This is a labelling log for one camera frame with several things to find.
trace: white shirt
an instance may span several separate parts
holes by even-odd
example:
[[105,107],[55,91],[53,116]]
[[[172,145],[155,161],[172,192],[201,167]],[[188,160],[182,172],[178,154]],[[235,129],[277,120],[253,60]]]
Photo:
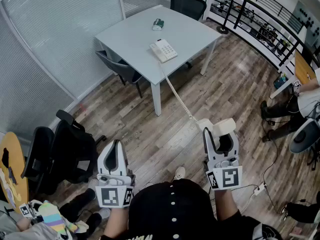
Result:
[[[320,85],[320,68],[316,69],[315,76]],[[320,114],[320,105],[315,109],[315,105],[320,102],[320,87],[314,90],[304,91],[299,94],[298,107],[301,115],[316,118]]]

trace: person's arm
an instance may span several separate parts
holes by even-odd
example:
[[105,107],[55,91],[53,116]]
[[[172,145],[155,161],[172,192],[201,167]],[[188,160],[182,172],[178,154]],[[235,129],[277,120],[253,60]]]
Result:
[[313,90],[320,87],[320,68],[316,69],[314,71],[314,73],[315,73],[316,78],[311,79],[308,83],[301,85],[298,88],[297,93],[313,91]]
[[230,190],[214,192],[216,215],[219,221],[224,221],[238,212],[237,205]]
[[113,208],[104,229],[104,235],[116,238],[128,229],[128,208]]
[[30,224],[31,224],[31,219],[23,217],[16,223],[16,226],[21,232],[23,232],[30,227]]

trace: black shirt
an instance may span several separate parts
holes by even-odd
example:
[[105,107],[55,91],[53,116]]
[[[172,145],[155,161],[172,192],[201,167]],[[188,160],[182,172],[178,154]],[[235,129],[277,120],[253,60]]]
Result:
[[[129,207],[128,231],[117,239],[253,239],[260,222],[242,216],[217,221],[209,195],[187,179],[164,182],[140,191]],[[273,228],[273,237],[281,239]]]

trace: metal railing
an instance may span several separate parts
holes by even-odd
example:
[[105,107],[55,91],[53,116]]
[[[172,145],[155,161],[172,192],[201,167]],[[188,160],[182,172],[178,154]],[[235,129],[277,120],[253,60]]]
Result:
[[[295,52],[298,45],[301,45],[303,47],[303,51],[306,52],[310,56],[310,58],[312,58],[312,60],[318,67],[320,67],[320,63],[318,62],[317,58],[314,56],[314,54],[312,54],[309,48],[299,39],[299,37],[282,21],[274,17],[271,13],[266,11],[260,5],[256,4],[251,0],[243,0],[242,4],[235,2],[234,0],[213,1],[218,2],[218,4],[212,4],[210,11],[224,18],[223,27],[226,28],[226,23],[227,21],[229,21],[233,23],[233,29],[241,28],[244,31],[246,31],[256,40],[260,41],[267,49],[271,50],[272,53],[274,53],[274,55],[280,61],[279,67],[281,67],[285,63],[285,61]],[[246,9],[247,3],[259,9],[268,17],[270,17],[273,21],[279,24],[283,29],[286,30],[286,32],[288,32],[296,40],[296,42],[289,40],[283,33],[279,31],[275,33],[271,29],[269,30],[265,28],[263,26],[263,23],[267,23],[270,26],[272,25],[269,22],[266,22],[261,16],[257,14],[254,14],[254,16],[260,18],[262,23],[259,21],[254,21],[252,16],[248,15],[248,12],[250,13],[250,11]],[[259,28],[259,31],[256,30],[255,32],[248,32],[247,29],[243,28],[243,26],[246,25],[250,30],[252,30],[253,24],[257,24],[256,27]],[[278,45],[273,44],[275,40],[278,40],[278,44],[282,44],[281,48],[279,48]]]
[[283,7],[276,0],[252,0],[260,3],[264,7],[268,8],[271,12],[276,14],[286,24],[288,24],[295,32],[299,34],[300,30],[304,26],[300,20],[294,16],[288,9]]

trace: white table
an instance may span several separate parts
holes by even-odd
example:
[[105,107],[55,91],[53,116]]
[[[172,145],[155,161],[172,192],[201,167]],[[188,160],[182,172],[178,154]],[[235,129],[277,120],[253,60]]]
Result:
[[[164,21],[162,31],[153,31],[153,22]],[[152,89],[155,113],[161,115],[160,82],[165,79],[158,58],[149,45],[165,39],[178,56],[162,64],[163,71],[170,75],[194,55],[209,46],[201,74],[206,72],[216,40],[221,35],[212,28],[174,10],[157,5],[139,12],[99,33],[96,38],[126,61],[144,78]]]

